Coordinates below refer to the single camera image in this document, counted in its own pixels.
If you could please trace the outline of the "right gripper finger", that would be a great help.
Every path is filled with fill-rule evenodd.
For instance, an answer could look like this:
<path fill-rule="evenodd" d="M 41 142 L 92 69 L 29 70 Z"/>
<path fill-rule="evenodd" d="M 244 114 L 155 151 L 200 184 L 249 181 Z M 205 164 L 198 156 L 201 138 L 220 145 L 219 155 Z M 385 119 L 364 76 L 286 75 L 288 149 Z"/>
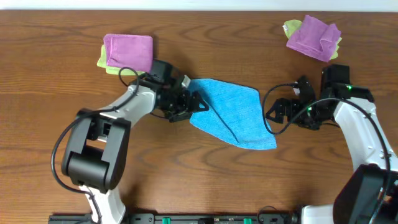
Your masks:
<path fill-rule="evenodd" d="M 284 100 L 282 98 L 275 100 L 274 104 L 267 111 L 266 114 L 283 114 L 284 113 Z"/>
<path fill-rule="evenodd" d="M 284 122 L 284 114 L 279 112 L 266 113 L 266 119 L 269 119 L 275 123 L 282 124 Z"/>

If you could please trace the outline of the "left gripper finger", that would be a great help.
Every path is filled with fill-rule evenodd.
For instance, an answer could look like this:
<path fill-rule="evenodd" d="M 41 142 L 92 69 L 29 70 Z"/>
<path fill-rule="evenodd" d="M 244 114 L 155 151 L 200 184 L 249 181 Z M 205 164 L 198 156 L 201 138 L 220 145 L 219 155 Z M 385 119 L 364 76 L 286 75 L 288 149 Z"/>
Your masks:
<path fill-rule="evenodd" d="M 190 111 L 192 113 L 208 111 L 209 106 L 198 91 L 194 91 L 190 98 Z"/>
<path fill-rule="evenodd" d="M 175 123 L 183 120 L 190 119 L 192 112 L 189 111 L 172 111 L 169 113 L 169 122 Z"/>

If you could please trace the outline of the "blue cloth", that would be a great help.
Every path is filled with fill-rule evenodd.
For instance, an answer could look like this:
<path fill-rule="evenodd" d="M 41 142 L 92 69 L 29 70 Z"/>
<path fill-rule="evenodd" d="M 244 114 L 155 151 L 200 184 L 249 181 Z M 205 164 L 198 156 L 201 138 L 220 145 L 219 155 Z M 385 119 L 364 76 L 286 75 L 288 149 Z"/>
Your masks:
<path fill-rule="evenodd" d="M 228 144 L 249 150 L 277 147 L 262 118 L 259 92 L 247 86 L 210 78 L 192 80 L 189 90 L 198 92 L 209 106 L 192 114 L 190 123 Z"/>

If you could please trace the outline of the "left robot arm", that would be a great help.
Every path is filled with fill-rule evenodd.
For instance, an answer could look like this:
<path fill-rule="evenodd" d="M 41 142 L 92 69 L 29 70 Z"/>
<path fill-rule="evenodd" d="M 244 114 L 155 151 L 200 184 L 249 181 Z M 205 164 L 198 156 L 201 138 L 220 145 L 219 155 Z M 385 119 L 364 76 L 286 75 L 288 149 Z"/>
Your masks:
<path fill-rule="evenodd" d="M 57 175 L 64 189 L 86 196 L 91 213 L 86 215 L 52 215 L 49 223 L 125 223 L 126 206 L 118 184 L 126 165 L 131 128 L 145 115 L 161 110 L 171 123 L 190 119 L 193 113 L 208 111 L 199 92 L 190 92 L 191 80 L 171 64 L 154 60 L 149 72 L 130 69 L 135 80 L 126 83 L 126 92 L 110 105 L 98 110 L 81 109 L 58 137 L 51 158 L 65 136 L 67 146 L 61 170 L 73 186 Z"/>

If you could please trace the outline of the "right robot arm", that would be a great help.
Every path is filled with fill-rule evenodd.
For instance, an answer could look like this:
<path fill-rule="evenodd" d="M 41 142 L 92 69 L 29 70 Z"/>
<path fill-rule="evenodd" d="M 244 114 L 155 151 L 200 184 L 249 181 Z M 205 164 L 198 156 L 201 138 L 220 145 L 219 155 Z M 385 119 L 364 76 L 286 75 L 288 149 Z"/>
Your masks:
<path fill-rule="evenodd" d="M 311 130 L 331 121 L 343 132 L 354 170 L 333 204 L 304 206 L 289 223 L 397 223 L 397 155 L 370 90 L 351 84 L 349 67 L 337 64 L 322 70 L 320 96 L 305 76 L 289 87 L 298 97 L 277 99 L 263 120 Z"/>

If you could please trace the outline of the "folded purple cloth left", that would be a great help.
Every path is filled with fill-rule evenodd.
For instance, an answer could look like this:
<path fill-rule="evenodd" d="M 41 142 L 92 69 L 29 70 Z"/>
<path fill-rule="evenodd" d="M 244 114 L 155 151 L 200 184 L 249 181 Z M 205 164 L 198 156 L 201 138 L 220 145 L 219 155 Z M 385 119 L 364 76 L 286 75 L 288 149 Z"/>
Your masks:
<path fill-rule="evenodd" d="M 103 42 L 107 66 L 150 72 L 154 59 L 154 41 L 151 36 L 106 34 Z"/>

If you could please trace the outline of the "purple cloth right pile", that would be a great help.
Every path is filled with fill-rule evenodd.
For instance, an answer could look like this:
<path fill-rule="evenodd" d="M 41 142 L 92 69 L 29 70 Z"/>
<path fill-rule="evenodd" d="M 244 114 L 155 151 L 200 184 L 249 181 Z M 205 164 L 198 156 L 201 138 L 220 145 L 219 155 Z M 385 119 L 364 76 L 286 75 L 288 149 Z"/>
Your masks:
<path fill-rule="evenodd" d="M 336 24 L 326 24 L 305 15 L 301 27 L 288 39 L 286 46 L 322 62 L 337 58 L 341 31 Z"/>

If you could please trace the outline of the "folded green cloth left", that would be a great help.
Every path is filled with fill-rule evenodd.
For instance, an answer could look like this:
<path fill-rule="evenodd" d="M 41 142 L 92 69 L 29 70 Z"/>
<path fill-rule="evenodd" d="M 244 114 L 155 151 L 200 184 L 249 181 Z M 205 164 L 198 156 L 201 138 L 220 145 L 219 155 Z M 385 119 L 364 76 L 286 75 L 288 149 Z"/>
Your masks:
<path fill-rule="evenodd" d="M 105 50 L 105 46 L 104 45 L 101 46 L 101 55 L 100 55 L 100 58 L 97 61 L 96 65 L 98 67 L 100 67 L 100 68 L 104 68 L 106 73 L 110 74 L 110 75 L 118 75 L 118 73 L 120 71 L 120 68 L 111 67 L 111 66 L 108 66 L 106 64 L 106 50 Z M 121 75 L 122 76 L 135 76 L 136 74 L 133 71 L 131 71 L 131 70 L 125 69 L 125 70 L 123 70 L 121 72 Z"/>

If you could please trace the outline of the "green cloth right pile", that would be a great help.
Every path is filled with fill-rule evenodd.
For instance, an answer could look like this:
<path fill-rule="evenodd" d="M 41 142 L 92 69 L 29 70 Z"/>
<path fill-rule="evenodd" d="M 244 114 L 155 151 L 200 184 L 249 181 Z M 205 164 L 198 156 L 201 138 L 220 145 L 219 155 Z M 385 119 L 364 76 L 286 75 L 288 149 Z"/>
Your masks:
<path fill-rule="evenodd" d="M 302 21 L 292 19 L 289 21 L 285 21 L 282 28 L 284 29 L 286 37 L 289 39 L 293 35 L 293 33 L 301 27 L 301 25 Z"/>

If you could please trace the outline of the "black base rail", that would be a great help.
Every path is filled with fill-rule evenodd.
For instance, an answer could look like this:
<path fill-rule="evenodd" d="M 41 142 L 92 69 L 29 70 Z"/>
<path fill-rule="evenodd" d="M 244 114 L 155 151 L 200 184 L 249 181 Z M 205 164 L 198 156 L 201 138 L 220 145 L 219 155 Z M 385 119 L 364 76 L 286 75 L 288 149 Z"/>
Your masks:
<path fill-rule="evenodd" d="M 122 224 L 291 224 L 300 223 L 298 216 L 288 213 L 252 215 L 154 215 L 137 213 L 123 218 Z"/>

